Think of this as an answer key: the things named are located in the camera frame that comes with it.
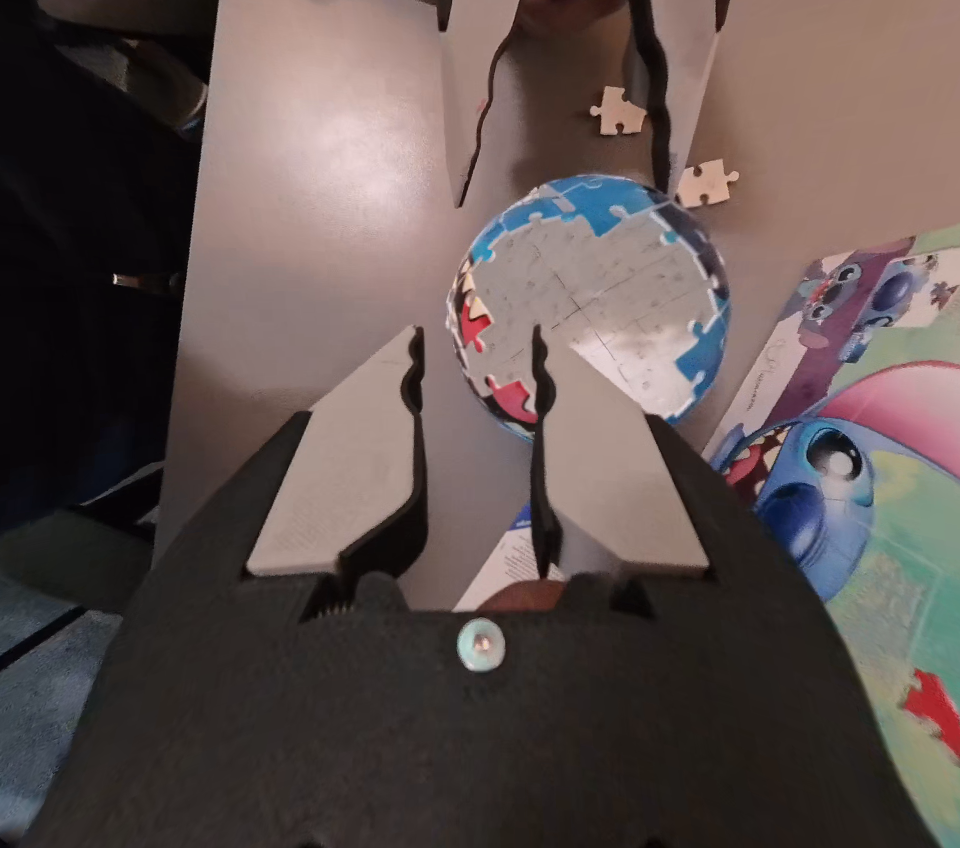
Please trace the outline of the person's right hand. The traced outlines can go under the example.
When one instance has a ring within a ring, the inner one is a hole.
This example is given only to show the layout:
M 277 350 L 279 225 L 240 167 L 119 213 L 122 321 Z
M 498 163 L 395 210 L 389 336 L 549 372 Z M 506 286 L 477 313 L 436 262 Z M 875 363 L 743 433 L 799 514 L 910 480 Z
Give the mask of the person's right hand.
M 480 613 L 545 613 L 561 600 L 567 583 L 549 579 L 513 582 L 486 599 Z

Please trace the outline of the cartoon printed puzzle box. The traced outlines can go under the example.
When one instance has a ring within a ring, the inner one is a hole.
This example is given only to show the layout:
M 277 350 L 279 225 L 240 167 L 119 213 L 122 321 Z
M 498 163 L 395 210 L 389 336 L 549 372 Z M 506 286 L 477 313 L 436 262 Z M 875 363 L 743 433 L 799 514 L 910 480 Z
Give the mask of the cartoon printed puzzle box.
M 958 226 L 813 261 L 705 449 L 825 603 L 959 845 Z

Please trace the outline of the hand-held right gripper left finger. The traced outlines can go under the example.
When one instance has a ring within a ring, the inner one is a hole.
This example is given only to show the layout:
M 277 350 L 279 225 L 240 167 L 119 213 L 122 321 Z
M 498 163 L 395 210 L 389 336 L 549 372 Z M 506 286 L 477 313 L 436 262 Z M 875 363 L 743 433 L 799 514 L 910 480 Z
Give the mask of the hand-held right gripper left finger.
M 405 326 L 309 411 L 246 561 L 254 576 L 400 577 L 427 539 L 425 336 Z

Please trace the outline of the white instruction leaflet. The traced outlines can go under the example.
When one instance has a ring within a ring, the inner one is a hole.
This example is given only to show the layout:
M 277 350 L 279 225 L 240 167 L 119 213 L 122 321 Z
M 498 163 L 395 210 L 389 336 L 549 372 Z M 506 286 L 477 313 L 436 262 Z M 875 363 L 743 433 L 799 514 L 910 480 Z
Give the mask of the white instruction leaflet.
M 542 578 L 538 572 L 534 552 L 531 510 L 530 505 L 525 504 L 515 516 L 509 529 L 497 541 L 491 554 L 486 557 L 486 561 L 461 595 L 453 611 L 461 614 L 463 620 L 475 616 L 493 616 L 495 613 L 487 614 L 477 611 L 487 598 L 513 582 L 538 579 Z M 546 579 L 567 582 L 555 566 L 549 569 Z

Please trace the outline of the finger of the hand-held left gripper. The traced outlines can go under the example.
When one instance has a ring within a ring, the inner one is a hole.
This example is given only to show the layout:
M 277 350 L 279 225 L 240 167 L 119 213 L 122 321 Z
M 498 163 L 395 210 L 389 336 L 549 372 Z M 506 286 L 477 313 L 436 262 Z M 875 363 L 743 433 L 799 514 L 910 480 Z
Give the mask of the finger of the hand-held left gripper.
M 456 207 L 464 204 L 473 178 L 496 67 L 520 1 L 437 0 L 443 138 Z
M 674 195 L 687 167 L 716 41 L 716 0 L 629 0 L 630 98 L 646 111 L 654 185 Z

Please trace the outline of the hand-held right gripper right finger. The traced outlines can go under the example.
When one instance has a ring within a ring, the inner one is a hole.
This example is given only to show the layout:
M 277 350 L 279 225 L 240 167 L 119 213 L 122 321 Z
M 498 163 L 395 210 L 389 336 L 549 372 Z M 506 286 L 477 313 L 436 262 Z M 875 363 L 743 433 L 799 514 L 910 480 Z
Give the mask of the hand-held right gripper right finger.
M 540 325 L 531 351 L 538 576 L 702 576 L 709 559 L 642 407 Z

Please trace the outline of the blue puzzle ball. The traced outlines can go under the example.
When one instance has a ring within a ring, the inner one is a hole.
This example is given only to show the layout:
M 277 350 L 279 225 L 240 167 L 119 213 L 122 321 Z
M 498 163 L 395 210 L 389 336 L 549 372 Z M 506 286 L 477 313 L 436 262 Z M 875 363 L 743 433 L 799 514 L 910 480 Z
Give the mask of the blue puzzle ball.
M 467 385 L 526 442 L 537 421 L 535 326 L 677 423 L 714 384 L 731 314 L 704 229 L 663 193 L 611 175 L 546 182 L 494 217 L 446 297 Z

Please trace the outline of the white puzzle piece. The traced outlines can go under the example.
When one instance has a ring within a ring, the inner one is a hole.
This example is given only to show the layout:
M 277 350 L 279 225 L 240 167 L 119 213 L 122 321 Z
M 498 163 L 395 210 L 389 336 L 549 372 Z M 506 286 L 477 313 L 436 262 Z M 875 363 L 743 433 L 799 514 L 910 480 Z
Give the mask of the white puzzle piece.
M 723 204 L 739 179 L 739 172 L 728 170 L 723 158 L 704 161 L 683 171 L 676 199 L 686 209 Z
M 626 99 L 625 89 L 618 86 L 604 86 L 599 103 L 589 108 L 598 133 L 605 137 L 640 134 L 646 115 L 645 110 Z

